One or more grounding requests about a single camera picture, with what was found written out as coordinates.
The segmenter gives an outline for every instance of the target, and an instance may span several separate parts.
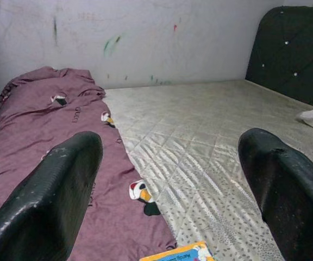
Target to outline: mattress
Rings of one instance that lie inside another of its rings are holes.
[[[313,161],[313,107],[246,80],[107,90],[127,152],[178,244],[223,260],[283,260],[242,172],[237,142],[259,127]]]

